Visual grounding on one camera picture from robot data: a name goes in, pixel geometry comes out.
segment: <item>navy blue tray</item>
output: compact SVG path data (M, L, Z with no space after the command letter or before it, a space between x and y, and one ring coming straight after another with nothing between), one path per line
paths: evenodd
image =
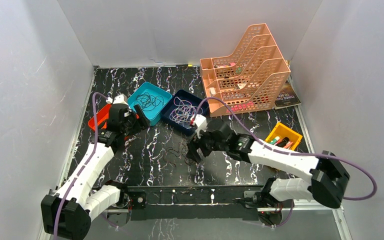
M172 111L177 108L177 106L174 104L174 100L176 97L180 98L181 100L189 101L195 107L198 107L202 99L181 89L176 92L176 94L170 99L170 101L161 110L161 119L163 121L170 124L175 129L181 131L187 136L190 136L195 132L195 128L191 127L189 123L177 123L170 119L170 113L172 113ZM207 116L209 111L210 111L210 106L208 105L208 102L204 102L202 104L201 115Z

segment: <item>white backdrop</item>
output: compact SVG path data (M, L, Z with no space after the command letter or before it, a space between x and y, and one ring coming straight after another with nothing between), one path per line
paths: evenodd
M0 0L0 239L37 239L92 76L56 1Z
M291 59L322 0L58 0L93 65L199 64L267 23Z
M355 240L384 239L384 1L324 0L292 59L312 142L367 169L377 195L343 201ZM371 191L348 168L346 196Z

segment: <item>blue tray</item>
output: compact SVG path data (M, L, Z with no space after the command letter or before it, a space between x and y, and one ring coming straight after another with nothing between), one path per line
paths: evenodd
M176 94L173 96L173 98L165 105L165 107L161 110L161 117L162 120L167 122L168 124L172 125L175 129L181 131L182 133L186 134L187 136L192 135L195 132L195 128L192 128L189 123L177 123L170 119L170 114L174 109L177 108L177 106L174 104L175 98L178 97L181 100L189 101L193 106L198 107L200 102L202 101L201 98L192 95L191 93L185 91L185 90L179 90L176 92ZM202 114L203 116L207 116L210 111L210 106L208 105L208 102L204 102L202 104Z
M140 95L149 95L151 99L154 99L154 104L143 104L140 100ZM145 117L149 119L149 124L154 126L161 118L161 110L170 101L172 95L161 88L149 83L144 82L128 99L127 104L131 109L134 109L134 105L139 105Z

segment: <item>black marble surface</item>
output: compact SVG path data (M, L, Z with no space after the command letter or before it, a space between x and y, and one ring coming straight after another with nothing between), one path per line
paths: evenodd
M183 89L200 98L205 97L198 67L100 68L96 70L90 96L100 92L111 97L119 94L129 97L144 82L150 82L172 95ZM93 138L93 132L87 125L93 116L91 99L86 108L69 176L82 160ZM97 100L98 109L105 104L104 99ZM244 113L238 117L261 139L266 138L277 122L302 134L294 107ZM245 133L231 116L223 116L222 119L238 133ZM179 149L180 143L186 143L186 136L160 120L155 126L126 142L126 150L118 152L108 163L95 186L110 179L129 186L264 185L267 178L287 177L286 173L266 166L232 160L223 152L213 152L200 164L189 166L182 157L166 152L169 147ZM308 151L304 139L297 151Z

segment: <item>teal tray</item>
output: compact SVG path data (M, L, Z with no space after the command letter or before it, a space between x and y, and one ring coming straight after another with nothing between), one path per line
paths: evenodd
M145 117L149 119L149 124L154 126L161 118L161 110L172 97L173 96L170 93L163 89L149 82L144 82L127 99L127 104L133 110L135 110L135 105L139 105L142 108Z

